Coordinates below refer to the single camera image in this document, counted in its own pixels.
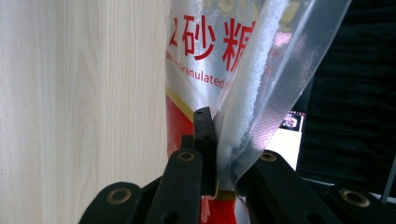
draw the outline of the wood grain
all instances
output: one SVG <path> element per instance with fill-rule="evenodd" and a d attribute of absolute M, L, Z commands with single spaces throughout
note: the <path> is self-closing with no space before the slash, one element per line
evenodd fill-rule
<path fill-rule="evenodd" d="M 166 164 L 162 0 L 0 0 L 0 223 L 78 223 Z"/>

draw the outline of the screw hole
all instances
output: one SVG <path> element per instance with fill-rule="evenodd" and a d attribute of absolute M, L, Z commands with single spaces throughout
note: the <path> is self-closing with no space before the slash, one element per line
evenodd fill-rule
<path fill-rule="evenodd" d="M 113 189 L 107 194 L 107 202 L 111 204 L 125 203 L 131 198 L 131 190 L 127 188 Z"/>
<path fill-rule="evenodd" d="M 357 191 L 350 189 L 340 189 L 341 198 L 347 203 L 351 203 L 358 207 L 368 207 L 370 205 L 369 199 Z"/>
<path fill-rule="evenodd" d="M 192 161 L 194 157 L 194 154 L 190 152 L 181 152 L 177 155 L 177 158 L 181 161 Z"/>
<path fill-rule="evenodd" d="M 276 155 L 269 152 L 263 152 L 260 158 L 263 161 L 276 161 Z"/>
<path fill-rule="evenodd" d="M 163 214 L 163 224 L 174 224 L 178 222 L 178 213 L 176 212 L 166 212 Z"/>

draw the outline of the transparent plastic film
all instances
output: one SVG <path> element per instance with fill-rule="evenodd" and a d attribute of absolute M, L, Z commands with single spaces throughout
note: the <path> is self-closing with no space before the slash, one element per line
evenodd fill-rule
<path fill-rule="evenodd" d="M 192 112 L 218 110 L 264 0 L 164 0 L 168 156 L 193 133 Z"/>
<path fill-rule="evenodd" d="M 267 0 L 221 93 L 219 189 L 234 190 L 315 74 L 350 1 Z"/>

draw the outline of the red stripe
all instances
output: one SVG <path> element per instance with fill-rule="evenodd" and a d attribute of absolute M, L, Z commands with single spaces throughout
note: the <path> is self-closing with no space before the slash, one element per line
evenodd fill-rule
<path fill-rule="evenodd" d="M 165 96 L 165 105 L 169 158 L 174 151 L 180 149 L 181 136 L 183 134 L 193 134 L 193 124 L 167 95 Z"/>
<path fill-rule="evenodd" d="M 233 214 L 235 201 L 209 200 L 207 208 L 209 214 L 202 217 L 201 224 L 236 224 Z"/>

